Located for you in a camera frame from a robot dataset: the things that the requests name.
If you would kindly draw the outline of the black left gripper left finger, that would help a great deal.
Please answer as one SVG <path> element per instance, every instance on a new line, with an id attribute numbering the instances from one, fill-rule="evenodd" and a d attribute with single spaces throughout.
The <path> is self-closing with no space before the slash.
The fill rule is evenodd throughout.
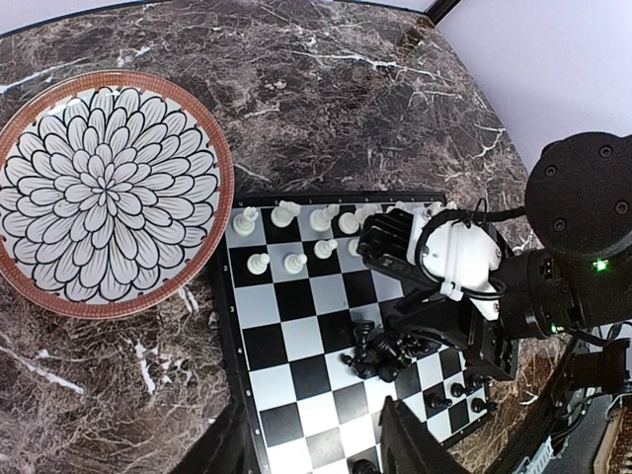
<path id="1" fill-rule="evenodd" d="M 171 474 L 256 473 L 257 457 L 243 403 L 232 399 Z"/>

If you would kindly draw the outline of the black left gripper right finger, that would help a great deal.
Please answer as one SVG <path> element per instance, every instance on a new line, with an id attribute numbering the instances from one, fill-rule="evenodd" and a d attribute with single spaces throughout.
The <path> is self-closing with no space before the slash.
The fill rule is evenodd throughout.
<path id="1" fill-rule="evenodd" d="M 380 413 L 384 473 L 468 474 L 401 400 L 386 397 Z"/>

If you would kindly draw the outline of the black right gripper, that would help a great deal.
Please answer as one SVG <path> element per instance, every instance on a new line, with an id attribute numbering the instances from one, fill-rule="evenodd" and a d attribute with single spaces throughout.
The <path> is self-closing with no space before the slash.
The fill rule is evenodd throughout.
<path id="1" fill-rule="evenodd" d="M 458 302 L 415 289 L 394 305 L 390 327 L 462 352 L 466 364 L 495 380 L 515 379 L 519 343 L 503 324 L 487 320 L 469 299 Z"/>

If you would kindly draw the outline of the black piece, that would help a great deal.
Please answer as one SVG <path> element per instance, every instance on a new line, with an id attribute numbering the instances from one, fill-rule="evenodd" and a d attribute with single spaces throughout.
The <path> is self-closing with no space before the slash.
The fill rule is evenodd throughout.
<path id="1" fill-rule="evenodd" d="M 360 459 L 353 463 L 352 474 L 379 474 L 380 471 L 376 465 L 368 459 Z"/>
<path id="2" fill-rule="evenodd" d="M 471 402 L 471 410 L 476 413 L 490 412 L 494 413 L 498 408 L 498 404 L 492 400 L 486 400 L 476 397 Z"/>

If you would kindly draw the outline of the black pawn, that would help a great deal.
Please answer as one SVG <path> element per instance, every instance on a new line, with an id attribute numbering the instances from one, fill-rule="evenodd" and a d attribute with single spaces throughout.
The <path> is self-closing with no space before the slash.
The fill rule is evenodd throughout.
<path id="1" fill-rule="evenodd" d="M 425 402 L 432 410 L 443 410 L 452 405 L 452 401 L 450 399 L 439 396 L 436 393 L 427 394 L 425 396 Z"/>

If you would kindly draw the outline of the black white chess board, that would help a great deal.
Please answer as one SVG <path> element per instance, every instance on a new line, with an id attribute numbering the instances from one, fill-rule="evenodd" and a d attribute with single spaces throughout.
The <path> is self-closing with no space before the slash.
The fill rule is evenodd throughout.
<path id="1" fill-rule="evenodd" d="M 259 212 L 246 237 L 228 229 L 210 265 L 222 331 L 223 354 L 235 396 L 245 404 L 259 473 L 347 473 L 359 459 L 379 463 L 379 414 L 386 397 L 402 400 L 443 447 L 451 447 L 481 428 L 489 412 L 471 410 L 488 399 L 481 386 L 454 398 L 452 383 L 464 383 L 463 356 L 440 347 L 418 358 L 397 379 L 360 379 L 341 361 L 351 355 L 353 322 L 381 326 L 410 286 L 367 268 L 348 253 L 350 236 L 338 226 L 324 233 L 311 229 L 310 213 L 331 203 L 341 212 L 367 203 L 407 209 L 441 201 L 439 193 L 336 192 L 293 194 L 300 214 L 285 228 L 271 222 L 282 195 L 242 194 L 232 213 L 247 206 Z M 338 248 L 317 259 L 314 245 L 335 239 Z M 248 258 L 268 253 L 271 261 L 259 276 L 247 270 Z M 283 267 L 288 254 L 304 253 L 300 274 Z M 436 393 L 452 405 L 432 410 L 425 396 Z"/>

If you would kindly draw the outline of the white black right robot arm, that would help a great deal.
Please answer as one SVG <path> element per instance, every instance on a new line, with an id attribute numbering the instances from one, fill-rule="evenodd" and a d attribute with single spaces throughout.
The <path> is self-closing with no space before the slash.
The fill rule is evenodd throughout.
<path id="1" fill-rule="evenodd" d="M 521 207 L 393 210 L 380 270 L 414 289 L 390 333 L 446 345 L 474 372 L 516 376 L 519 344 L 631 316 L 631 140 L 584 132 L 546 146 Z"/>

